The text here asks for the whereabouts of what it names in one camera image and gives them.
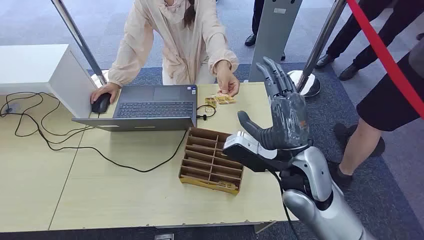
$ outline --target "sticker label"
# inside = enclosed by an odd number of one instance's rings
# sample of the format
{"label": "sticker label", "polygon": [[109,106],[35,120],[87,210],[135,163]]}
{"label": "sticker label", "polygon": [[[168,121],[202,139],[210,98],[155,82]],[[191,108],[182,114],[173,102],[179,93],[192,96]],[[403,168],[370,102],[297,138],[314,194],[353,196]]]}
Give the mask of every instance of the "sticker label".
{"label": "sticker label", "polygon": [[274,8],[274,13],[275,14],[285,14],[286,9],[285,8]]}
{"label": "sticker label", "polygon": [[97,125],[99,128],[119,128],[118,125]]}

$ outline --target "woman's left hand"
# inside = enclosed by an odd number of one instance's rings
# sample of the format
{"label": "woman's left hand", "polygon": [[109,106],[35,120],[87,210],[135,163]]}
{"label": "woman's left hand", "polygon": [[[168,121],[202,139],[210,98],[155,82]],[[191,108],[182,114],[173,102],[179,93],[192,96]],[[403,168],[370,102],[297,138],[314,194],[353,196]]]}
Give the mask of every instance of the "woman's left hand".
{"label": "woman's left hand", "polygon": [[230,97],[239,93],[240,81],[231,72],[228,61],[221,60],[216,64],[216,78],[221,93]]}

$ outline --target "red rope barrier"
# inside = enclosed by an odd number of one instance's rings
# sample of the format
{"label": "red rope barrier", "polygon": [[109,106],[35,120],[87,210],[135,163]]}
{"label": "red rope barrier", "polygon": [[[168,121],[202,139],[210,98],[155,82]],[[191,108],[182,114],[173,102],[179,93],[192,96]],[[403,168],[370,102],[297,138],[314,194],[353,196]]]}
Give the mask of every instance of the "red rope barrier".
{"label": "red rope barrier", "polygon": [[368,21],[367,16],[365,16],[357,2],[355,0],[346,1],[352,10],[353,16],[356,18],[356,21],[368,39],[369,44],[371,45],[372,49],[374,49],[375,54],[380,59],[394,85],[396,85],[399,91],[403,94],[403,96],[406,98],[409,104],[411,104],[415,111],[421,116],[421,118],[424,119],[423,100],[414,90],[402,71],[399,69],[395,60],[393,60],[392,55],[390,55],[389,51],[384,45],[382,39],[371,26],[370,21]]}

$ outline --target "black pants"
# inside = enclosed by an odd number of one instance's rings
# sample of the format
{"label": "black pants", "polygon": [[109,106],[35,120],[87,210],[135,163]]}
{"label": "black pants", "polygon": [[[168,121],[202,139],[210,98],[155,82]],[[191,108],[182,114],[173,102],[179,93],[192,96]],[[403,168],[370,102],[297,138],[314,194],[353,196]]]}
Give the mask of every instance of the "black pants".
{"label": "black pants", "polygon": [[253,18],[252,18],[252,32],[257,35],[259,23],[261,22],[262,9],[264,8],[265,0],[254,0]]}
{"label": "black pants", "polygon": [[[392,0],[360,0],[359,6],[369,21],[376,19]],[[393,39],[421,13],[424,12],[424,0],[399,0],[393,7],[390,15],[378,35],[383,43],[388,46]],[[351,15],[349,20],[337,34],[327,49],[327,54],[338,58],[349,46],[355,36],[361,31],[361,27],[355,17]],[[353,65],[363,69],[377,60],[377,55],[369,45],[353,60]]]}

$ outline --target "gray carpet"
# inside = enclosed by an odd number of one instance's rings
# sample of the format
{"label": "gray carpet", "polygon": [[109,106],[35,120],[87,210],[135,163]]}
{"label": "gray carpet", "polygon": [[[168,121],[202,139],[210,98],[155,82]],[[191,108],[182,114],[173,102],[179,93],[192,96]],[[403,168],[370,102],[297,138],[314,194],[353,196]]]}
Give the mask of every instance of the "gray carpet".
{"label": "gray carpet", "polygon": [[[285,71],[302,69],[303,63],[283,64]],[[240,65],[236,76],[246,79],[249,64]],[[144,68],[135,85],[156,85],[161,82],[161,68]],[[340,161],[342,151],[333,134],[333,126],[340,122],[355,124],[358,120],[355,108],[328,66],[316,71],[322,89],[318,96],[307,100],[310,134],[314,145],[321,149],[329,160]],[[361,165],[354,175],[351,189],[345,199],[359,216],[364,226],[381,240],[422,240],[424,231],[404,194],[394,180],[382,157],[373,157]],[[315,239],[314,235],[300,223],[294,223],[301,239]],[[82,240],[82,239],[143,239],[152,240],[155,234],[175,233],[176,240],[294,240],[287,222],[279,222],[256,235],[252,226],[195,227],[156,229],[153,227],[87,229],[64,231],[41,231],[0,233],[4,240]]]}

